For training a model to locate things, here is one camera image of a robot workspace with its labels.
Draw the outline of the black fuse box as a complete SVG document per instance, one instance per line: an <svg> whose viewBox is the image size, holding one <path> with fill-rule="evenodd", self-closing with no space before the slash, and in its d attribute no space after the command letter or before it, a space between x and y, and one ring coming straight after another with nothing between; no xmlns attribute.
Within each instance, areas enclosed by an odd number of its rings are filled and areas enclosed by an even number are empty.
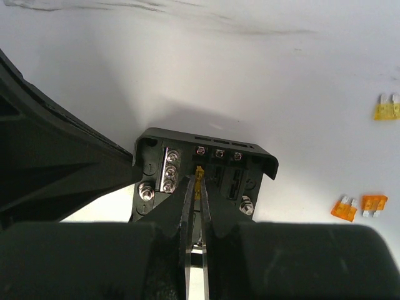
<svg viewBox="0 0 400 300"><path fill-rule="evenodd" d="M136 140L135 183L130 221L153 210L185 176L211 180L224 199L252 216L264 176L275 179L278 159L257 144L151 127Z"/></svg>

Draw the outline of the yellow blade fuse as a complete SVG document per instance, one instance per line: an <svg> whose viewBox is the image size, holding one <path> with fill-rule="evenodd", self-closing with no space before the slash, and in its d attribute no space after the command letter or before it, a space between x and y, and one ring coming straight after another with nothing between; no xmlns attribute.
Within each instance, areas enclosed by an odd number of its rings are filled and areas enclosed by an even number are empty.
<svg viewBox="0 0 400 300"><path fill-rule="evenodd" d="M399 120L399 93L389 97L381 94L374 110L375 121L396 121Z"/></svg>
<svg viewBox="0 0 400 300"><path fill-rule="evenodd" d="M201 199L201 183L204 177L204 169L201 166L196 166L195 184L194 184L194 200Z"/></svg>

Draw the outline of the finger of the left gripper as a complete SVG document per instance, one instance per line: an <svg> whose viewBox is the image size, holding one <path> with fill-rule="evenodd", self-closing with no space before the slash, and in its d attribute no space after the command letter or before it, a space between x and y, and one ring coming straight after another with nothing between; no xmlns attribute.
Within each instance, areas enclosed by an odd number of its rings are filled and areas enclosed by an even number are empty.
<svg viewBox="0 0 400 300"><path fill-rule="evenodd" d="M56 104L1 55L1 229L60 221L137 180L131 153Z"/></svg>

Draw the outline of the orange blade fuse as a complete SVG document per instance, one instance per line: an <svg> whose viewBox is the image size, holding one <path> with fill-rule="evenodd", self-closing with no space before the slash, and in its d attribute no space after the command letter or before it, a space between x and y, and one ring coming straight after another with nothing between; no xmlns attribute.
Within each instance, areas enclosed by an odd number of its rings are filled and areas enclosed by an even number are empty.
<svg viewBox="0 0 400 300"><path fill-rule="evenodd" d="M331 209L331 215L345 221L353 222L357 213L358 201L356 198L342 196Z"/></svg>
<svg viewBox="0 0 400 300"><path fill-rule="evenodd" d="M364 195L362 197L361 209L363 217L379 217L384 210L388 197L383 194Z"/></svg>

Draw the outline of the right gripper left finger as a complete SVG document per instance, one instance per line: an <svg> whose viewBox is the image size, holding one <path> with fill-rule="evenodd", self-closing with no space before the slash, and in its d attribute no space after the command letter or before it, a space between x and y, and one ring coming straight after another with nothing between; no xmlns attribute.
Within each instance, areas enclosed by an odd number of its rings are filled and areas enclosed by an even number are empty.
<svg viewBox="0 0 400 300"><path fill-rule="evenodd" d="M187 299L195 177L135 223L135 295L139 299Z"/></svg>

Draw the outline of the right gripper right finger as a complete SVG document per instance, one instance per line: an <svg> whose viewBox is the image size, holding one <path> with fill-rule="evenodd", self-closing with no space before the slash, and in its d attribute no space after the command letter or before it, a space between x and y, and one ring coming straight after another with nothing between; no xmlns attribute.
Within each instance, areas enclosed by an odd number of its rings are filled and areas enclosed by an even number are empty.
<svg viewBox="0 0 400 300"><path fill-rule="evenodd" d="M249 283L239 225L251 220L210 179L201 181L202 263L206 299L239 299Z"/></svg>

